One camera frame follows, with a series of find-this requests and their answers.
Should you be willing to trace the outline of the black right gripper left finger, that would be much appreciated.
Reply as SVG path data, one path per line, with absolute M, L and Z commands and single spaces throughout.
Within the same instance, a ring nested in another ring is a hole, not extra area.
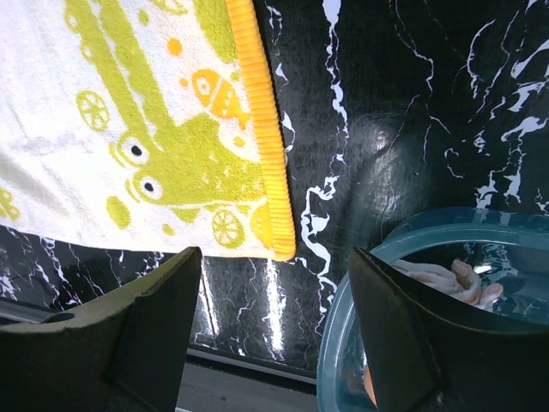
M 1 327 L 3 411 L 173 411 L 201 279 L 190 247 L 64 312 Z

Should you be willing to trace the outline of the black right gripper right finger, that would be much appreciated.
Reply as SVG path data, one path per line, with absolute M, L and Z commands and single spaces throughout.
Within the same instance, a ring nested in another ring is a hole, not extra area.
M 353 248 L 348 274 L 380 411 L 546 411 L 548 329 L 480 310 Z

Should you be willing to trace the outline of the orange polka dot towel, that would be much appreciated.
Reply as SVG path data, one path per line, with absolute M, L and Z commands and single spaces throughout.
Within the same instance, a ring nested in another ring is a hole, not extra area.
M 499 284 L 483 290 L 470 265 L 455 260 L 450 269 L 398 259 L 392 264 L 362 257 L 351 269 L 353 299 L 365 347 L 364 385 L 381 411 L 410 411 L 444 386 L 444 350 L 435 345 L 414 289 L 440 312 L 449 303 L 487 311 L 503 292 Z

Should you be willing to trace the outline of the yellow patterned towel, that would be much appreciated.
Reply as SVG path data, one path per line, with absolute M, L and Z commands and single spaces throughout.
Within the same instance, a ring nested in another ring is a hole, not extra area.
M 1 223 L 74 245 L 291 259 L 250 1 L 4 1 Z

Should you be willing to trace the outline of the blue translucent plastic tray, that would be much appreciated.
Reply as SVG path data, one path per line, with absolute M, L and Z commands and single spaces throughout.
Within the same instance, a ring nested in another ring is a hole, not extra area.
M 450 269 L 471 266 L 483 290 L 503 292 L 487 312 L 548 329 L 548 220 L 493 210 L 449 208 L 416 215 L 369 250 L 386 264 L 398 259 Z M 380 411 L 364 385 L 365 349 L 348 271 L 335 295 L 317 367 L 322 411 Z

